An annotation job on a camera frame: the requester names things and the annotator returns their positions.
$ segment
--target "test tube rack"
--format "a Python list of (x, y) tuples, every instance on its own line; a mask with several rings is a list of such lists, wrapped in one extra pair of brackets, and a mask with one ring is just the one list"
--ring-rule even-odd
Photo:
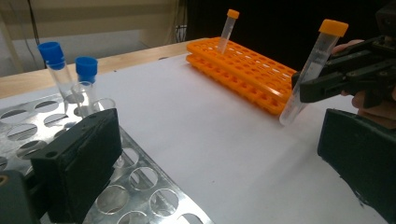
[[(29, 158), (79, 121), (77, 105), (64, 112), (60, 94), (0, 109), (0, 171), (32, 172)], [(120, 137), (122, 160), (84, 224), (214, 224), (121, 127)], [(51, 223), (47, 215), (40, 222)]]
[(294, 69), (229, 41), (217, 51), (219, 37), (190, 42), (186, 60), (218, 83), (273, 115), (282, 113), (291, 95)]

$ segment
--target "perforated metal plate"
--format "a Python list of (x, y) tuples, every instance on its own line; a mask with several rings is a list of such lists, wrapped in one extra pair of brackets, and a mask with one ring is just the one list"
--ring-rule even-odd
[[(80, 120), (58, 94), (0, 109), (0, 171), (28, 174), (31, 155)], [(121, 127), (120, 135), (123, 153), (84, 223), (214, 223)]]

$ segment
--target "blue cap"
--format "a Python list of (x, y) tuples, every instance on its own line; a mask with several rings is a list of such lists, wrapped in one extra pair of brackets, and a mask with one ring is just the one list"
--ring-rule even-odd
[(64, 53), (58, 42), (46, 42), (38, 45), (38, 50), (46, 64), (55, 70), (64, 68)]
[(78, 81), (95, 82), (95, 76), (98, 72), (98, 61), (93, 57), (81, 56), (75, 59), (76, 72)]

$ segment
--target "orange-capped tube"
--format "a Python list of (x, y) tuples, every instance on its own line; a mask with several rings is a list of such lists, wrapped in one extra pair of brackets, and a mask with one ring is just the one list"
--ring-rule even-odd
[(218, 52), (224, 53), (228, 40), (230, 39), (231, 32), (233, 31), (233, 26), (235, 25), (236, 19), (239, 17), (239, 12), (233, 9), (229, 9), (227, 12), (227, 21), (225, 22), (223, 31), (221, 33), (221, 38), (219, 40)]
[(340, 36), (344, 36), (348, 24), (340, 21), (324, 20), (319, 31), (320, 35), (306, 60), (303, 70), (294, 85), (293, 92), (279, 117), (283, 125), (291, 124), (305, 103), (300, 100), (300, 85), (303, 82), (315, 79), (319, 76), (325, 63), (332, 53), (332, 49)]

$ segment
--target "white table surface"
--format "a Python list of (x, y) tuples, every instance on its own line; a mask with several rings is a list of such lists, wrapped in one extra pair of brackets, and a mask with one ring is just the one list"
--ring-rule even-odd
[[(214, 222), (386, 223), (317, 153), (326, 108), (356, 112), (350, 97), (310, 104), (283, 127), (185, 56), (98, 76), (96, 88), (116, 101), (120, 126)], [(0, 108), (56, 92), (9, 97)]]

